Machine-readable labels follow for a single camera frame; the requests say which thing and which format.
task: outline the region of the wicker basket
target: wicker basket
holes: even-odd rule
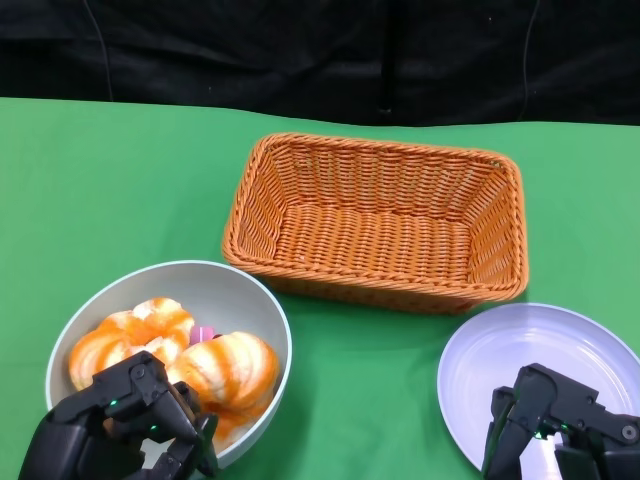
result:
[[[510,300],[529,275],[520,172],[486,151],[271,135],[223,253],[288,293],[425,313]]]

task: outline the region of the green tablecloth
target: green tablecloth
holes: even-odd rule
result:
[[[45,413],[58,333],[96,291],[176,259],[222,260],[247,154],[300,131],[475,146],[522,169],[529,301],[577,310],[640,351],[640,129],[521,123],[364,128],[201,108],[0,100],[0,478]],[[472,479],[440,415],[440,354],[465,318],[279,296],[294,359],[280,409],[223,479]]]

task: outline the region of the black curtain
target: black curtain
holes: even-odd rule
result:
[[[517,120],[536,0],[89,0],[117,101],[355,124]],[[640,124],[640,2],[541,0],[525,120]],[[0,0],[0,95],[106,100],[81,0]]]

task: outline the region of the white plate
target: white plate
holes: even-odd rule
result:
[[[451,337],[438,368],[438,401],[449,432],[482,467],[495,388],[513,386],[518,370],[540,363],[600,392],[612,413],[640,414],[640,360],[618,337],[563,308],[511,304],[476,315]],[[560,435],[532,440],[523,480],[562,480],[554,456]]]

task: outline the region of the white bowl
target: white bowl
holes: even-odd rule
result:
[[[47,408],[75,392],[67,369],[75,343],[107,315],[153,297],[180,302],[196,325],[212,326],[219,333],[240,330],[257,335],[278,355],[281,372],[274,399],[239,441],[216,452],[219,466],[224,468],[249,450],[271,422],[289,377],[292,353],[289,324],[278,301],[261,283],[233,267],[205,261],[163,263],[130,273],[95,294],[69,320],[51,353],[45,384]],[[145,441],[145,468],[155,464],[167,446]]]

